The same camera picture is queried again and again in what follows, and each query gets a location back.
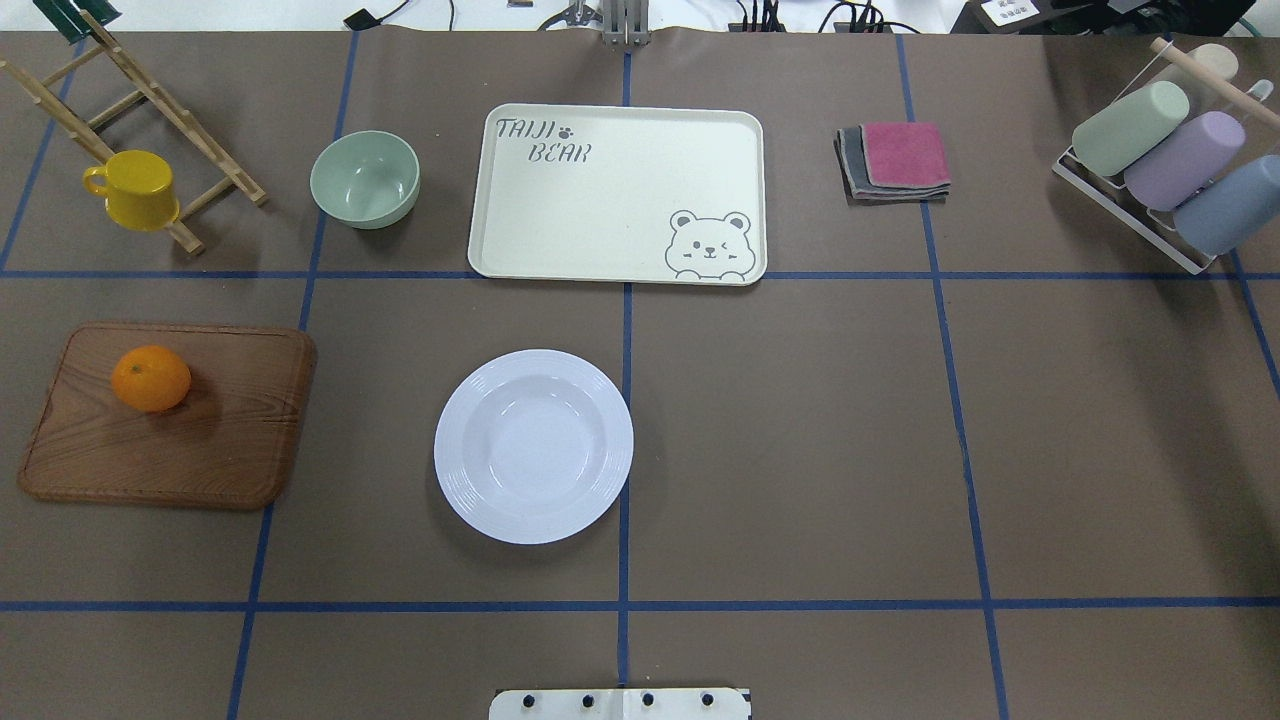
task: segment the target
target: cloth napkin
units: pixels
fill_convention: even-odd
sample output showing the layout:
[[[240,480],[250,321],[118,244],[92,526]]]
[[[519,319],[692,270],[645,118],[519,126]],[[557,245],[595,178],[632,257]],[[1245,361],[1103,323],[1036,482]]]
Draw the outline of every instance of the cloth napkin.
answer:
[[[932,200],[951,188],[933,123],[867,123],[836,132],[845,179],[859,200]]]

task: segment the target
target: mug handle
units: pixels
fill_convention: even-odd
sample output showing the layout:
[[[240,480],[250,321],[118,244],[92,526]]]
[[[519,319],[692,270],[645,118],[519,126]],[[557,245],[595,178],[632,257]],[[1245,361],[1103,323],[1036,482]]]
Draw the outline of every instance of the mug handle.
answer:
[[[93,182],[91,178],[95,177],[102,177],[104,182],[102,183]],[[106,165],[99,165],[96,168],[90,168],[84,170],[84,177],[82,179],[84,181],[84,190],[92,192],[99,197],[106,197],[106,182],[105,182]]]

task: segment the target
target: white bracket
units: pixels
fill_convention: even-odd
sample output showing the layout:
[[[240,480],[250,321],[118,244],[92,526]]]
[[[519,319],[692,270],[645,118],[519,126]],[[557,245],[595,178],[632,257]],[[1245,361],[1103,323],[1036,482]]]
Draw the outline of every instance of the white bracket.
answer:
[[[751,692],[737,688],[504,691],[489,720],[751,720]]]

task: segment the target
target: wooden cutting board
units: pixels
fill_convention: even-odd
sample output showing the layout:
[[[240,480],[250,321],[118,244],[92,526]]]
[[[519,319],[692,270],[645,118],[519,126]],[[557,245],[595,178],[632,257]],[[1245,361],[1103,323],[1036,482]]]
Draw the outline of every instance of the wooden cutting board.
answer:
[[[191,368],[174,409],[140,413],[111,392],[127,351],[163,345]],[[315,368],[298,331],[87,323],[67,341],[18,484],[41,500],[253,510],[293,468]]]

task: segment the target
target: bear illustration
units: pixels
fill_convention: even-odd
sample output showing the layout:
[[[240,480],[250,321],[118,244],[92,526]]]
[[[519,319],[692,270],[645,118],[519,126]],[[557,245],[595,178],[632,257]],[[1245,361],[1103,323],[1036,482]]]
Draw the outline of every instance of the bear illustration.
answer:
[[[699,218],[689,210],[671,217],[667,266],[676,279],[739,279],[755,266],[755,251],[746,241],[751,220],[741,213],[724,218]]]

